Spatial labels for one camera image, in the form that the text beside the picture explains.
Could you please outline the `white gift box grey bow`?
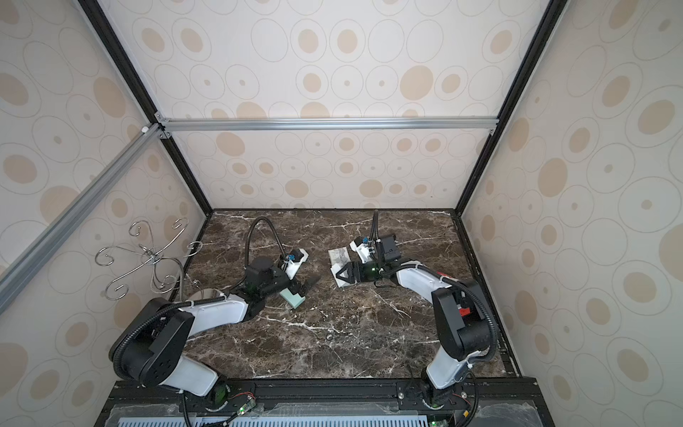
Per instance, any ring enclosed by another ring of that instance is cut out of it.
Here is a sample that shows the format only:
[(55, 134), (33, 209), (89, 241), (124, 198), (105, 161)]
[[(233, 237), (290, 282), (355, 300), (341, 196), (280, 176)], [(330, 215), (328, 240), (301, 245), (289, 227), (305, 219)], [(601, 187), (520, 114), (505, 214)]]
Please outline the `white gift box grey bow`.
[(331, 249), (328, 251), (330, 262), (332, 265), (341, 265), (343, 267), (350, 262), (350, 256), (346, 247)]

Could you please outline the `white lift-off box lid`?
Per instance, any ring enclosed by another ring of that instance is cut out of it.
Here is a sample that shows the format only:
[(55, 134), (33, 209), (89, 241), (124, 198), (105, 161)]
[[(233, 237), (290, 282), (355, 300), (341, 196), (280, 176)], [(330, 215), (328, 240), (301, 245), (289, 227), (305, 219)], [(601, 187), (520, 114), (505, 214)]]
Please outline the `white lift-off box lid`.
[(356, 284), (356, 280), (352, 274), (349, 272), (349, 264), (346, 263), (343, 267), (341, 265), (333, 265), (331, 267), (331, 272), (334, 278), (334, 282), (338, 288), (346, 288), (347, 286), (353, 286)]

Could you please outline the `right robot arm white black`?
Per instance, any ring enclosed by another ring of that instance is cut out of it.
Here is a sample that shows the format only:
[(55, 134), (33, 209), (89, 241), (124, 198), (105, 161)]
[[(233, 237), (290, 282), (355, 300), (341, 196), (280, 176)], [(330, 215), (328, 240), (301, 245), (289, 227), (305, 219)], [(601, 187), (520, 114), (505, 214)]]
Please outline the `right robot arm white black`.
[(423, 393), (434, 405), (444, 391), (462, 382), (474, 365), (489, 362), (498, 352), (499, 328), (480, 284), (436, 272), (403, 256), (396, 237), (356, 238), (350, 249), (333, 256), (332, 274), (348, 286), (391, 281), (432, 304), (439, 349), (424, 370)]

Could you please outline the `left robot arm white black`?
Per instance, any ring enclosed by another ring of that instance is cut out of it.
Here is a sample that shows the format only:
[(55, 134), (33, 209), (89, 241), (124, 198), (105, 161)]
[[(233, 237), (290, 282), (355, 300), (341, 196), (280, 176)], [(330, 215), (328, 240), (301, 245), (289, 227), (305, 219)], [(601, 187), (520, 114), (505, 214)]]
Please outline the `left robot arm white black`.
[(305, 282), (295, 277), (308, 258), (303, 249), (280, 257), (278, 264), (257, 257), (245, 268), (244, 287), (234, 295), (175, 304), (151, 300), (110, 349), (116, 375), (145, 387), (162, 385), (200, 398), (225, 398), (219, 373), (183, 354), (188, 339), (252, 320), (272, 295), (286, 292), (303, 297), (319, 281), (318, 276)]

